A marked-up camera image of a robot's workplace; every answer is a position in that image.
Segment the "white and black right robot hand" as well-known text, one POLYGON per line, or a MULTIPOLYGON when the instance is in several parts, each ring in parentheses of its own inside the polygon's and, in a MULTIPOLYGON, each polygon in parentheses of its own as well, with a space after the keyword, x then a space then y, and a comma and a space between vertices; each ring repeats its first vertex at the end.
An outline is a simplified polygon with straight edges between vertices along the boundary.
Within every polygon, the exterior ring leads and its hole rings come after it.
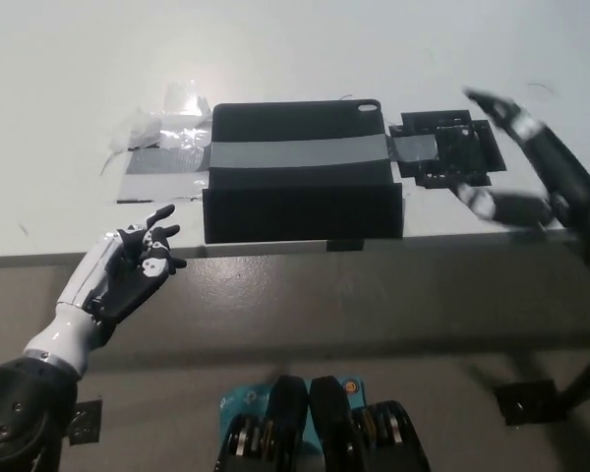
POLYGON ((576 156, 545 122, 513 100, 475 88, 464 94, 519 146, 547 195, 496 192, 461 181, 452 192, 485 221, 535 230, 556 220, 590 245, 590 174, 576 156))

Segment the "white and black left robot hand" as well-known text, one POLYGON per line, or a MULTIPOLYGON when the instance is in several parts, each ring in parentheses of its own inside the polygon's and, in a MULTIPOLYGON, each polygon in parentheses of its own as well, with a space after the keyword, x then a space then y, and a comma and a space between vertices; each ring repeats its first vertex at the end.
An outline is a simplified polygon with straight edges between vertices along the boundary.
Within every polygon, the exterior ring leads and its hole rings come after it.
POLYGON ((82 258, 59 296, 60 305, 86 314, 102 345, 168 277, 187 266, 171 254, 169 245, 180 227, 158 225, 174 210, 174 205, 164 206, 138 223, 105 233, 82 258))

